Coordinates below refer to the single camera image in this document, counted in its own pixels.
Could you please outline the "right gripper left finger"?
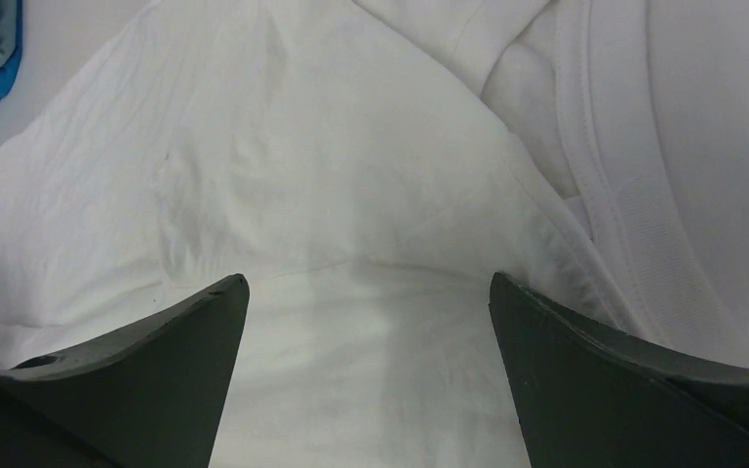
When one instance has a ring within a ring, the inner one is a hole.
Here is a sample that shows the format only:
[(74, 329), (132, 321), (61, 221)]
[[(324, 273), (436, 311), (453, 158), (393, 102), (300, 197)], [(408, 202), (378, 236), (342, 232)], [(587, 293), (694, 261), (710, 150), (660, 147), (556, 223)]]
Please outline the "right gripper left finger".
[(250, 288), (221, 279), (151, 316), (0, 369), (0, 467), (205, 467)]

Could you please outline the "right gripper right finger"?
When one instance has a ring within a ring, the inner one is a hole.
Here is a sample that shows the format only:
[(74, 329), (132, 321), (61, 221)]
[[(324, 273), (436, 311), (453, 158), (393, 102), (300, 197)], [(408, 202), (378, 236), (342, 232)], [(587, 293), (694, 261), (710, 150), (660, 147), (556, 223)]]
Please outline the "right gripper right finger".
[(534, 467), (749, 467), (749, 369), (650, 343), (505, 274), (490, 315)]

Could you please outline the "white t shirt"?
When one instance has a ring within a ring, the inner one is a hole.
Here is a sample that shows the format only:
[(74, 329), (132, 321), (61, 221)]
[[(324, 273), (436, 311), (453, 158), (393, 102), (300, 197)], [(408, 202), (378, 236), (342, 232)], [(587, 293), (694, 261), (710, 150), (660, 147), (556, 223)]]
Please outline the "white t shirt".
[(215, 467), (525, 467), (504, 272), (749, 368), (749, 1), (155, 1), (0, 148), (0, 367), (251, 288)]

